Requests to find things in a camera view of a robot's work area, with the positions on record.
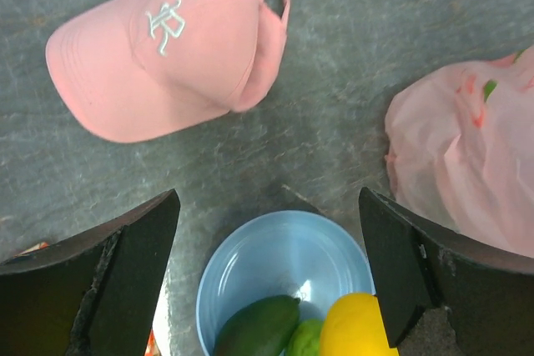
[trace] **bowl rim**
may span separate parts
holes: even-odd
[[[204,338],[202,336],[202,330],[200,327],[200,318],[199,318],[199,309],[200,309],[200,294],[202,292],[202,289],[204,288],[204,282],[206,280],[206,276],[208,271],[213,267],[213,264],[215,263],[215,260],[218,258],[219,254],[222,253],[225,244],[230,242],[232,240],[232,237],[239,235],[241,231],[244,231],[249,227],[250,225],[257,223],[258,221],[277,215],[277,214],[300,214],[302,216],[307,216],[308,218],[315,218],[317,220],[320,220],[322,223],[326,225],[330,225],[333,229],[337,230],[338,233],[340,233],[342,236],[347,237],[350,242],[352,242],[355,245],[355,248],[359,255],[361,256],[362,260],[365,262],[365,267],[367,271],[367,277],[370,280],[370,287],[371,287],[371,294],[376,293],[375,289],[375,283],[373,280],[373,275],[370,270],[370,264],[369,259],[365,255],[365,252],[361,248],[361,246],[356,242],[356,240],[350,235],[347,230],[345,230],[343,227],[341,227],[338,223],[335,223],[334,221],[330,220],[329,218],[318,214],[318,213],[312,213],[307,212],[304,210],[296,210],[296,209],[287,209],[287,210],[278,210],[275,212],[265,213],[261,214],[260,216],[257,216],[255,218],[252,218],[251,220],[247,221],[246,223],[242,224],[241,226],[237,227],[230,235],[228,235],[223,242],[215,249],[211,257],[209,258],[208,264],[206,264],[206,267],[204,268],[204,271],[202,272],[202,278],[199,282],[199,288],[197,290],[197,298],[195,301],[195,310],[194,310],[194,316],[196,319],[196,328],[197,328],[197,337],[199,338],[200,347],[202,348],[202,351],[204,352],[204,356],[210,356],[210,353],[208,352],[208,349],[206,348],[206,344],[204,342]]]

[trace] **cap brim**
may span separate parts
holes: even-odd
[[[62,25],[46,46],[62,100],[83,127],[112,142],[150,140],[229,111],[188,88],[154,81],[139,65],[129,34],[143,3],[104,3]]]

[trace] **lemon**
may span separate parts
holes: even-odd
[[[398,356],[385,336],[378,298],[350,293],[328,311],[320,335],[320,356]]]

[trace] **green avocado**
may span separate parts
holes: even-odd
[[[242,308],[220,330],[214,356],[280,356],[299,324],[299,303],[278,295]]]

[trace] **white embroidered letters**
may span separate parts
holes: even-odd
[[[149,18],[150,36],[155,39],[156,35],[154,32],[156,28],[163,29],[164,37],[162,38],[158,48],[159,54],[162,56],[167,56],[167,53],[165,53],[165,47],[169,41],[169,35],[173,38],[178,38],[184,30],[185,20],[176,13],[176,10],[180,7],[181,3],[182,0],[176,0],[176,3],[171,6],[165,2],[161,5],[159,14],[154,17],[152,17],[152,14],[149,12],[146,12],[146,15]],[[168,24],[168,21],[171,19],[176,20],[178,23],[178,26],[175,30],[173,30]]]

